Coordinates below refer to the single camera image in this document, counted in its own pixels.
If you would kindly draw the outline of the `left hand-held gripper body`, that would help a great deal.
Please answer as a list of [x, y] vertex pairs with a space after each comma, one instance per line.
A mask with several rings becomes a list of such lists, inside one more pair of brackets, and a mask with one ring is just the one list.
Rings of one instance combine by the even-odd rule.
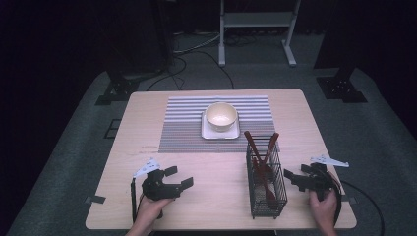
[[147, 178], [142, 183], [143, 194], [153, 201], [162, 199], [179, 198], [182, 190], [180, 184], [165, 184], [163, 179], [164, 170], [160, 168], [160, 164], [154, 159], [150, 158], [145, 165], [140, 167], [134, 174], [133, 179], [146, 175]]

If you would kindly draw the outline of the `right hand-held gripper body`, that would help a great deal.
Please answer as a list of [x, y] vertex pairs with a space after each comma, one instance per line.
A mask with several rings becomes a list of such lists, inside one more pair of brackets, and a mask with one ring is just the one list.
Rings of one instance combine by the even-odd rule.
[[340, 185], [336, 183], [335, 179], [329, 174], [327, 166], [348, 167], [348, 162], [342, 162], [330, 158], [329, 156], [321, 155], [311, 158], [309, 166], [312, 167], [312, 173], [305, 175], [296, 175], [294, 184], [301, 192], [306, 189], [313, 190], [317, 193], [318, 199], [322, 201], [325, 198], [325, 191], [334, 189], [336, 198], [341, 200]]

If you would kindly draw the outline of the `person's left hand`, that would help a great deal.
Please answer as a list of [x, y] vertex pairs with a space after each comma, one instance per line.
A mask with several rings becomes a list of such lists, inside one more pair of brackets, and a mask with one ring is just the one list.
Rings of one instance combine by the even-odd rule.
[[142, 225], [147, 227], [150, 230], [150, 232], [152, 232], [154, 222], [159, 217], [160, 212], [163, 210], [164, 207], [166, 207], [172, 202], [173, 199], [162, 199], [159, 201], [153, 201], [148, 199], [147, 197], [143, 197], [139, 206], [137, 218], [133, 223], [133, 226]]

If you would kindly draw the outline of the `person's right hand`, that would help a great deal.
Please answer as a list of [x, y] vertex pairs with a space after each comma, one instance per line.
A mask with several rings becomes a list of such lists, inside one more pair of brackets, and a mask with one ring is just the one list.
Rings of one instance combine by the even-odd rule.
[[330, 190], [320, 201], [315, 191], [310, 191], [310, 210], [321, 232], [334, 229], [334, 216], [337, 209], [337, 198], [334, 190]]

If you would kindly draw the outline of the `dark red chopstick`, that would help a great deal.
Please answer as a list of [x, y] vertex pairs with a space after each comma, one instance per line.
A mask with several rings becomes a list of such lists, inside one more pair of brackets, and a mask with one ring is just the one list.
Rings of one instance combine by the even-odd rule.
[[268, 181], [267, 179], [263, 178], [263, 175], [260, 170], [260, 162], [263, 160], [258, 152], [258, 149], [256, 147], [255, 141], [249, 131], [244, 132], [245, 138], [247, 139], [252, 151], [255, 154], [255, 158], [253, 159], [253, 167], [256, 170], [260, 181], [262, 182], [264, 189], [265, 189], [265, 198], [266, 203], [270, 209], [275, 209], [276, 202], [275, 202], [275, 194], [274, 192], [268, 187]]
[[267, 179], [270, 173], [273, 172], [272, 168], [268, 165], [268, 159], [271, 157], [272, 152], [274, 150], [274, 146], [276, 144], [276, 141], [279, 137], [279, 133], [273, 133], [272, 136], [269, 139], [267, 152], [265, 155], [265, 158], [260, 162], [260, 170], [263, 175], [264, 179]]

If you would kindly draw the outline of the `striped grey placemat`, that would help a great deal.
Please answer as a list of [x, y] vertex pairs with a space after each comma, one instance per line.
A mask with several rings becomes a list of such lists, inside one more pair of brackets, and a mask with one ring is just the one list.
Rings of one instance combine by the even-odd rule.
[[[236, 108], [241, 132], [237, 139], [206, 140], [202, 137], [202, 113], [215, 102], [227, 102]], [[270, 137], [275, 132], [266, 95], [170, 96], [158, 152], [245, 152], [245, 131], [253, 137]]]

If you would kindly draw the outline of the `white square plate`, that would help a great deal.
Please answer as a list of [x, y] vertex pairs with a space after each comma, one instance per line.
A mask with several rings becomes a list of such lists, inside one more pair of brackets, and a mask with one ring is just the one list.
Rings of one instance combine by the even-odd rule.
[[225, 132], [216, 131], [209, 124], [205, 112], [202, 113], [201, 124], [201, 135], [206, 140], [233, 140], [237, 139], [241, 134], [239, 121], [236, 121], [231, 128]]

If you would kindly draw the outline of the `cream bowl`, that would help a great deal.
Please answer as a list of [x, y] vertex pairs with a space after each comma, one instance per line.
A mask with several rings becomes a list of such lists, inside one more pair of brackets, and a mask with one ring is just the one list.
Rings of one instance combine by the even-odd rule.
[[215, 102], [205, 111], [206, 121], [218, 132], [228, 131], [237, 121], [236, 108], [227, 102]]

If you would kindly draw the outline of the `black stand base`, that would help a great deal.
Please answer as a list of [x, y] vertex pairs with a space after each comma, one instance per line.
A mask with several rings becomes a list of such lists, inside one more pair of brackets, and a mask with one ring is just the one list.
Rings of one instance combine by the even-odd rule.
[[340, 67], [332, 77], [317, 77], [317, 82], [326, 99], [340, 99], [344, 103], [365, 103], [364, 94], [350, 82], [353, 66]]
[[110, 82], [104, 92], [96, 100], [96, 105], [110, 105], [113, 101], [127, 101], [140, 84], [140, 80], [133, 75], [121, 71], [108, 71]]

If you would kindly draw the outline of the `white metal stand frame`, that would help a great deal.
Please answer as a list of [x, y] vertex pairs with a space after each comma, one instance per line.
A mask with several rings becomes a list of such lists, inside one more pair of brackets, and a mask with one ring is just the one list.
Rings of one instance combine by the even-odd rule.
[[296, 26], [300, 5], [301, 0], [295, 0], [293, 10], [290, 12], [227, 13], [224, 10], [224, 0], [220, 0], [218, 65], [223, 67], [226, 64], [224, 35], [227, 29], [287, 28], [286, 38], [281, 41], [281, 44], [289, 66], [295, 67], [297, 62], [290, 44]]

